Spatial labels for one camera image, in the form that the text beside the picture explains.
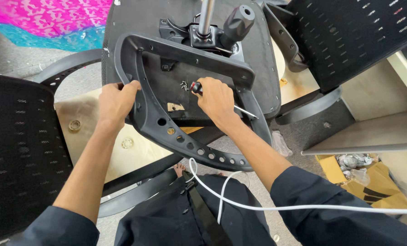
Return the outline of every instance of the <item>screwdriver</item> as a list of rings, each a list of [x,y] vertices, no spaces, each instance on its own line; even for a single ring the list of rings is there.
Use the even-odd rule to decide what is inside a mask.
[[[202,89],[202,85],[201,85],[200,82],[195,82],[195,81],[193,81],[193,83],[191,84],[190,90],[191,90],[192,92],[194,92],[194,93],[199,93],[200,95],[203,95],[203,94],[204,94],[204,91],[203,91],[203,89]],[[257,120],[259,119],[256,115],[251,114],[250,112],[248,112],[248,111],[246,111],[246,110],[244,110],[244,109],[242,109],[242,108],[240,108],[240,107],[238,107],[238,106],[236,106],[236,105],[234,105],[234,108],[236,108],[236,109],[242,111],[242,112],[245,113],[245,114],[248,114],[248,115],[254,117],[254,118],[257,119]]]

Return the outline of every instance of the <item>black sleeve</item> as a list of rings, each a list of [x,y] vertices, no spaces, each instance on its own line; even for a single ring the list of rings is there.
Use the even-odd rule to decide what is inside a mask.
[[[295,166],[275,179],[270,196],[277,207],[306,204],[370,207],[343,188]],[[305,246],[407,245],[407,225],[385,214],[299,209],[280,211],[280,215]]]
[[[95,224],[80,214],[49,206],[23,232],[21,238],[10,240],[9,246],[74,245],[95,246],[99,231]]]

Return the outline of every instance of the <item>office chair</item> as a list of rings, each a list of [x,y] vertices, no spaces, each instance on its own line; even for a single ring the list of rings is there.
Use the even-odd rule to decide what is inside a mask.
[[[407,46],[407,1],[267,0],[262,8],[288,69],[308,68],[320,87],[283,105],[279,125],[328,108],[341,84]]]
[[[101,49],[93,49],[67,56],[34,82],[0,75],[0,240],[22,232],[52,205],[69,177],[74,163],[53,106],[54,93],[64,78],[99,62],[101,55]],[[190,136],[208,144],[223,135],[213,128]],[[173,169],[165,170],[181,159],[171,154],[106,183],[103,197],[152,178],[102,203],[99,217],[131,208],[167,187],[177,176]]]

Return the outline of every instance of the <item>mesh chair back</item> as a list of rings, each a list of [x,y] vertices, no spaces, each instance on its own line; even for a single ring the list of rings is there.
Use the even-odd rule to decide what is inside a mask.
[[[72,165],[47,87],[0,76],[0,239],[53,203]]]
[[[292,0],[287,30],[327,92],[407,45],[407,0]]]

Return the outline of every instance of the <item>colorful fabric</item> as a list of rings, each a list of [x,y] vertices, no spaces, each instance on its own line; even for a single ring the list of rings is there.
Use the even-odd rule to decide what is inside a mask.
[[[113,0],[0,0],[0,32],[18,46],[101,48]]]

